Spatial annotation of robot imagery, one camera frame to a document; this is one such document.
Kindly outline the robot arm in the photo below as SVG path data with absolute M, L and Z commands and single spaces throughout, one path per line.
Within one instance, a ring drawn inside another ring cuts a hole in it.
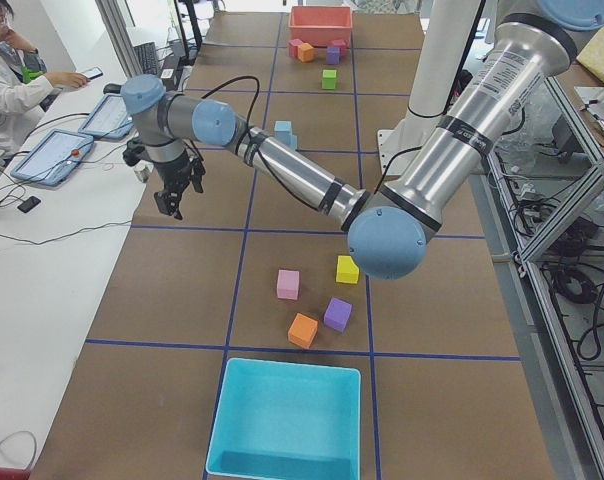
M 336 219 L 352 259 L 367 275 L 395 280 L 421 263 L 441 228 L 444 207 L 535 89 L 567 71 L 603 26 L 604 1 L 508 3 L 480 71 L 424 142 L 386 162 L 373 191 L 338 179 L 230 105 L 170 93 L 148 74 L 128 79 L 120 91 L 139 134 L 124 158 L 129 165 L 149 158 L 163 182 L 155 195 L 158 209 L 178 217 L 184 190 L 201 177 L 186 142 L 222 147 L 299 202 Z

